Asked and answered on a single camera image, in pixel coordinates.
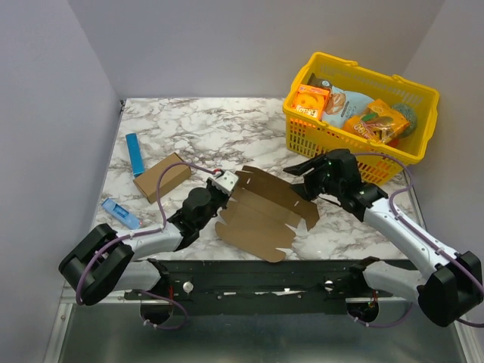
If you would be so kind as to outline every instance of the gray wall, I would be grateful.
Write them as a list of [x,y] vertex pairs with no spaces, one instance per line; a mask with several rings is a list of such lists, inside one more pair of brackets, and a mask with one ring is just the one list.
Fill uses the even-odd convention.
[[119,101],[65,0],[0,11],[0,360],[38,362],[89,229]]
[[285,96],[314,51],[402,73],[442,0],[69,0],[123,97]]
[[[414,168],[428,229],[484,260],[484,2],[447,0],[404,75],[440,90],[439,119]],[[484,306],[470,314],[484,322]],[[477,329],[481,343],[484,332]]]

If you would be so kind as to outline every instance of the cardboard box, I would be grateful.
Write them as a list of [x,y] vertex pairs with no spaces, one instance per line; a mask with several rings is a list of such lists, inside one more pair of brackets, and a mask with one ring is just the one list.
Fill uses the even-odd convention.
[[[157,200],[157,182],[163,170],[181,161],[183,160],[177,154],[173,153],[133,180],[139,191],[148,199],[148,202],[154,203]],[[184,180],[190,178],[190,175],[191,170],[189,166],[180,165],[171,168],[161,180],[160,196],[162,197],[180,185]]]
[[236,172],[237,187],[227,209],[220,212],[225,223],[215,230],[224,242],[269,262],[282,261],[286,254],[278,248],[291,248],[301,218],[308,231],[319,220],[314,203],[290,189],[290,183],[261,169],[244,166]]

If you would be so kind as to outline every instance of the orange snack box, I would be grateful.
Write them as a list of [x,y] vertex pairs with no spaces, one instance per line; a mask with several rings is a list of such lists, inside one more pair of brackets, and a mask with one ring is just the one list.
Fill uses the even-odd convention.
[[393,110],[382,100],[375,100],[368,104],[364,113],[346,121],[343,130],[388,144],[409,126],[409,121],[400,112]]
[[329,89],[300,85],[292,108],[320,120],[330,99],[330,93]]

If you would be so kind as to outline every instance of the metal floor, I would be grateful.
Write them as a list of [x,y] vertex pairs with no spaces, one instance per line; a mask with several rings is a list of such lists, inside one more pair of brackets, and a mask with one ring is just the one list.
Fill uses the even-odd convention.
[[[397,319],[403,302],[388,302],[378,322]],[[73,307],[60,361],[66,363],[459,363],[454,326],[440,328],[419,309],[391,329],[370,329],[347,316],[193,317],[181,330],[144,327],[138,304]]]

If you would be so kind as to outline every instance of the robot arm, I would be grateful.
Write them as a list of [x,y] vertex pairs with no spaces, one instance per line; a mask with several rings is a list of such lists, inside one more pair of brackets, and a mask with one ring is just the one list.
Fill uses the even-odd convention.
[[164,228],[117,233],[107,224],[96,226],[64,258],[59,272],[75,290],[96,252],[109,242],[121,239],[88,271],[82,284],[82,301],[94,305],[115,290],[151,290],[162,282],[163,267],[154,260],[137,261],[155,253],[182,250],[195,242],[209,220],[227,206],[237,180],[229,171],[210,176],[205,188],[191,190],[181,209],[168,218]]
[[[417,268],[417,271],[408,271],[379,259],[365,259],[352,269],[353,276],[345,282],[352,285],[353,290],[370,287],[418,303],[423,313],[441,327],[482,302],[482,294],[468,277],[441,253],[462,264],[482,283],[479,259],[471,252],[460,254],[444,245],[398,208],[396,216],[388,195],[375,184],[361,180],[358,162],[349,150],[332,150],[284,171],[304,175],[303,183],[291,187],[302,198],[314,200],[319,194],[337,198],[345,211],[387,237]],[[431,240],[438,249],[430,248],[424,238]]]

